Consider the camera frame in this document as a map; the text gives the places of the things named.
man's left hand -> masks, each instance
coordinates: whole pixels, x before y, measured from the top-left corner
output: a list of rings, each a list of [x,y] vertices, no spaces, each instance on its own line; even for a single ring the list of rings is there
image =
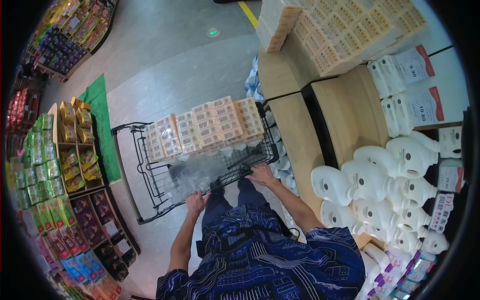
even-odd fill
[[[204,198],[202,197],[201,191],[194,191],[193,193],[188,195],[187,199],[185,199],[185,203],[188,207],[188,212],[199,216],[205,208],[210,194],[211,193],[207,193]]]

wire basket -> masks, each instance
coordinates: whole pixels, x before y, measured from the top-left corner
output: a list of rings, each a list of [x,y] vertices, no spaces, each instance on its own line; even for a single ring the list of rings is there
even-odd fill
[[[221,159],[224,166],[228,170],[226,174],[219,177],[218,180],[215,181],[216,186],[224,187],[248,175],[250,171],[245,167],[242,168],[242,166],[247,165],[251,167],[262,162],[270,164],[278,160],[278,151],[273,141],[270,129],[268,128],[268,124],[265,118],[265,111],[259,102],[256,102],[255,104],[257,105],[258,113],[260,115],[262,125],[265,130],[264,139],[261,140],[256,147],[247,146],[241,151],[234,150],[230,157],[225,156],[221,152],[215,155],[215,157]],[[163,191],[163,181],[165,176],[169,176],[168,168],[170,168],[171,165],[159,162],[152,162],[150,160],[149,153],[146,150],[146,137],[144,136],[145,127],[150,124],[152,124],[152,122],[134,122],[117,126],[111,130],[115,152],[117,154],[117,160],[119,163],[120,174],[125,185],[130,204],[132,205],[132,208],[137,217],[138,224],[140,225],[146,224],[161,216],[164,216],[175,207],[185,203],[185,201],[182,201],[164,207],[165,205],[170,203],[168,201],[169,199],[165,196],[165,193]],[[143,176],[145,187],[147,188],[150,199],[152,200],[153,209],[155,209],[156,211],[156,215],[148,219],[143,219],[143,217],[140,215],[140,212],[130,190],[128,180],[125,175],[125,170],[123,168],[121,154],[118,146],[117,133],[127,128],[130,129],[133,137],[133,143],[135,144],[135,151],[138,159],[137,171]]]

red product package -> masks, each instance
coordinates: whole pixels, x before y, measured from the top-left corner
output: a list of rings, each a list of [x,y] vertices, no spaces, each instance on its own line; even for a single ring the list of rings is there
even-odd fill
[[[78,224],[73,225],[72,228],[70,228],[70,231],[72,232],[73,239],[76,241],[77,245],[80,247],[80,250],[82,252],[87,252],[88,249],[90,249],[90,246],[88,246],[87,239],[83,235],[82,231],[80,230],[80,227]]]
[[[47,233],[47,239],[52,245],[52,247],[55,248],[55,251],[57,252],[57,256],[59,258],[71,257],[70,252],[67,249],[67,246],[65,246],[65,244],[63,243],[62,237],[58,229],[54,229],[49,233]]]
[[[60,235],[62,237],[62,240],[65,244],[65,246],[67,246],[67,249],[68,251],[70,251],[70,254],[72,256],[75,256],[77,255],[78,253],[80,253],[80,246],[77,244],[75,238],[73,237],[73,234],[72,232],[70,231],[70,229],[68,227],[62,227],[59,229],[59,232],[60,232]]]

red and white price sign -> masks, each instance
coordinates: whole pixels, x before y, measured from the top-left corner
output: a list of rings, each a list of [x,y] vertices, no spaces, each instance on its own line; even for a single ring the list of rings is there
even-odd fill
[[[443,233],[447,225],[450,212],[453,210],[454,194],[439,193],[435,199],[435,208],[433,209],[430,229]]]

white plastic bottle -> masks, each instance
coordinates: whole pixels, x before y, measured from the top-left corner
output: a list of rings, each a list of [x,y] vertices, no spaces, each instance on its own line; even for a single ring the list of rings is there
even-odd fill
[[[362,234],[363,223],[353,215],[348,206],[339,206],[331,201],[322,201],[320,205],[320,221],[327,228],[348,227],[351,234]]]
[[[409,137],[398,137],[385,145],[394,157],[405,161],[409,178],[423,177],[429,166],[438,163],[438,153]]]
[[[440,152],[440,142],[432,140],[431,138],[419,131],[412,130],[408,137],[417,140],[418,142],[420,142],[420,144],[427,147],[427,149],[429,149],[430,151]]]
[[[383,280],[380,266],[377,265],[377,263],[371,259],[365,252],[360,251],[363,264],[365,265],[365,281],[368,281],[370,283],[379,283]]]
[[[390,263],[390,258],[382,250],[372,243],[368,243],[363,247],[363,252],[365,252],[369,257],[371,257],[379,266],[383,272],[390,272],[393,269],[392,264]]]
[[[402,274],[413,267],[412,255],[408,252],[395,248],[391,245],[387,245],[385,248],[385,254],[390,258],[390,263],[394,269],[397,269]]]
[[[379,146],[363,146],[353,152],[353,160],[368,161],[379,166],[388,176],[408,176],[404,161],[393,157],[387,149]]]
[[[353,213],[358,221],[385,229],[390,226],[396,226],[400,218],[387,202],[373,202],[362,198],[353,201]]]
[[[398,212],[400,218],[396,225],[405,231],[417,231],[423,225],[429,225],[432,217],[423,208],[407,208]]]
[[[447,241],[443,233],[438,233],[435,230],[430,229],[428,236],[423,240],[420,249],[433,254],[440,254],[447,250],[449,246],[450,243]]]
[[[360,190],[357,189],[340,170],[329,167],[319,166],[310,173],[315,194],[331,201],[339,206],[347,206],[352,199],[360,197]]]
[[[398,177],[396,181],[402,194],[413,200],[413,207],[422,207],[428,199],[437,196],[437,188],[429,184],[424,177],[415,179]]]
[[[382,169],[367,161],[350,160],[340,169],[361,192],[362,198],[382,201],[388,192],[398,189],[398,183]]]
[[[417,238],[415,232],[409,232],[402,229],[400,231],[400,233],[396,234],[393,239],[388,242],[389,245],[405,252],[416,252],[420,249],[422,242]]]

